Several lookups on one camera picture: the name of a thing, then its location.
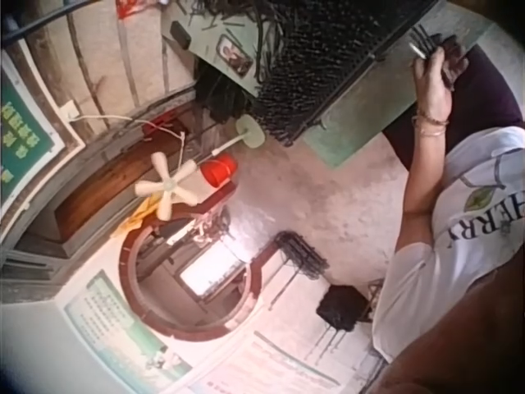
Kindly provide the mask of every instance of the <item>cigarette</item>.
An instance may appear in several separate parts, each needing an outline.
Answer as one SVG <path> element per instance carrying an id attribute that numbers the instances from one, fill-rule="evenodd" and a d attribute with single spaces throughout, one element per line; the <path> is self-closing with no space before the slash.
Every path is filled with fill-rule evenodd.
<path id="1" fill-rule="evenodd" d="M 421 59 L 427 60 L 427 57 L 425 56 L 425 54 L 423 52 L 421 52 L 421 50 L 418 47 L 416 47 L 412 43 L 409 43 L 409 46 L 416 53 L 416 55 L 418 55 Z"/>

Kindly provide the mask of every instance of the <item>electrical outlet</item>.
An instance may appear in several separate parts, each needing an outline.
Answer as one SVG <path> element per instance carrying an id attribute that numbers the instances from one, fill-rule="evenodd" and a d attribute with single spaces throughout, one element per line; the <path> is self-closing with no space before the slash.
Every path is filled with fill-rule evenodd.
<path id="1" fill-rule="evenodd" d="M 73 100 L 69 100 L 62 105 L 60 107 L 60 113 L 68 121 L 72 121 L 80 116 L 80 111 Z"/>

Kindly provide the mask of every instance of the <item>green poster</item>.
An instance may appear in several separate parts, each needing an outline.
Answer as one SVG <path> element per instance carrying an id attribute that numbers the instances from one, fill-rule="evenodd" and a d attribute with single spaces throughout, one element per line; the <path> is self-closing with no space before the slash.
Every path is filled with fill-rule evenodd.
<path id="1" fill-rule="evenodd" d="M 54 146 L 12 82 L 2 73 L 2 204 Z"/>
<path id="2" fill-rule="evenodd" d="M 96 356 L 134 392 L 157 394 L 192 368 L 130 310 L 100 271 L 66 314 Z"/>

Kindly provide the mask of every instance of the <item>concrete floor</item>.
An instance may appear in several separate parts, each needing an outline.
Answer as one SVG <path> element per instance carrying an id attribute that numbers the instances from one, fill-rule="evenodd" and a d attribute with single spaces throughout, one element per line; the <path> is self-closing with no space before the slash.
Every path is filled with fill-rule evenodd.
<path id="1" fill-rule="evenodd" d="M 479 44 L 525 110 L 523 50 L 497 26 Z M 242 259 L 250 259 L 277 232 L 291 229 L 327 259 L 331 282 L 362 286 L 385 275 L 407 172 L 383 135 L 335 170 L 301 141 L 284 149 L 270 138 L 256 150 L 237 145 L 234 154 L 239 189 L 228 206 Z"/>

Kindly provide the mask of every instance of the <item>poster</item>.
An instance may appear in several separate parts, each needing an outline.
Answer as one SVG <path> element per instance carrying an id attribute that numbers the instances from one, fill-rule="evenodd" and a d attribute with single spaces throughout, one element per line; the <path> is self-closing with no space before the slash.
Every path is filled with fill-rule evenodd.
<path id="1" fill-rule="evenodd" d="M 1 217 L 25 186 L 65 147 L 5 51 L 2 51 L 0 119 Z"/>
<path id="2" fill-rule="evenodd" d="M 189 387 L 194 394 L 332 394 L 334 378 L 286 353 L 255 331 L 242 348 Z"/>
<path id="3" fill-rule="evenodd" d="M 157 394 L 192 369 L 133 314 L 103 270 L 65 311 L 96 356 L 134 392 Z"/>

